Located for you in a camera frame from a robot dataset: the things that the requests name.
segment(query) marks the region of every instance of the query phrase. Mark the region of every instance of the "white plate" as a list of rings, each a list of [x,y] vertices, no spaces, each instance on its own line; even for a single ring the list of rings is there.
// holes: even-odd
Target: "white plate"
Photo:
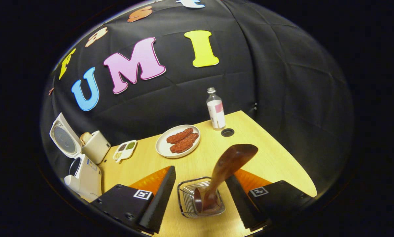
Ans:
[[[192,147],[182,153],[172,153],[170,151],[170,147],[173,146],[173,144],[169,144],[166,139],[172,135],[175,135],[179,132],[184,131],[187,128],[192,128],[193,129],[193,133],[197,133],[198,134],[198,138],[194,141],[194,144],[192,145]],[[192,125],[180,125],[180,126],[176,126],[173,127],[169,130],[167,130],[166,132],[164,132],[164,134],[162,134],[159,139],[156,141],[156,151],[161,154],[162,156],[166,157],[166,158],[179,158],[182,156],[186,156],[189,153],[191,153],[191,151],[193,151],[198,144],[200,143],[200,130],[198,130],[197,127],[192,126]]]
[[[135,143],[134,147],[132,147],[131,149],[126,150],[126,147],[128,147],[128,144],[130,144],[132,142]],[[122,145],[124,145],[124,144],[125,144],[125,148],[122,151],[119,151],[119,148]],[[114,160],[117,160],[119,158],[121,160],[128,159],[132,155],[132,152],[134,151],[136,146],[137,146],[137,140],[131,140],[131,141],[127,141],[127,142],[124,142],[124,143],[120,144],[119,147],[117,148],[117,151],[115,151],[114,156],[112,157],[112,159],[114,159]],[[115,158],[115,155],[118,154],[118,153],[120,153],[120,157],[119,158]]]

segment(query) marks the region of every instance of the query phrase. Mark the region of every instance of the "plastic bottle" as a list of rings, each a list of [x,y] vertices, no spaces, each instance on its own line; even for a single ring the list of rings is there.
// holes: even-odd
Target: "plastic bottle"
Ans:
[[[210,119],[212,120],[213,129],[222,130],[226,127],[222,99],[216,95],[214,87],[208,88],[207,93],[209,94],[209,98],[206,103],[209,109]]]

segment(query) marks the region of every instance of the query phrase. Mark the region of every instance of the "wooden spatula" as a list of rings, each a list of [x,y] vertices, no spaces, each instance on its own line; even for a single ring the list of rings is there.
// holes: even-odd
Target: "wooden spatula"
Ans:
[[[194,202],[199,213],[210,215],[220,208],[216,195],[218,186],[251,160],[257,152],[258,148],[252,144],[236,144],[222,154],[213,169],[210,185],[194,191]]]

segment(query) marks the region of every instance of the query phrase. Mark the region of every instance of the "metal basket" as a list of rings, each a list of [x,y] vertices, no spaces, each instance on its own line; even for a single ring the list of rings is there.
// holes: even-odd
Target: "metal basket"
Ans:
[[[181,213],[183,216],[187,218],[202,218],[202,217],[208,217],[208,216],[217,216],[220,215],[224,212],[224,203],[222,201],[222,197],[219,193],[219,190],[217,190],[217,195],[219,198],[219,201],[221,203],[221,208],[216,212],[211,215],[202,215],[197,212],[195,204],[194,204],[194,190],[198,187],[204,187],[204,186],[209,186],[210,184],[211,177],[200,177],[192,180],[187,180],[183,181],[178,184],[178,202],[179,202],[179,208],[181,209]]]

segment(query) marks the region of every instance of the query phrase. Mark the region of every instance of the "pink letter m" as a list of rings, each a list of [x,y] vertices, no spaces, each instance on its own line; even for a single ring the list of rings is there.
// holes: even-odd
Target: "pink letter m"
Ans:
[[[122,81],[121,74],[132,84],[137,83],[138,65],[141,66],[142,80],[152,79],[166,72],[166,67],[159,63],[154,52],[155,40],[155,37],[150,37],[137,42],[132,50],[131,60],[120,53],[115,53],[103,62],[111,73],[115,94],[123,92],[128,87],[128,83]]]

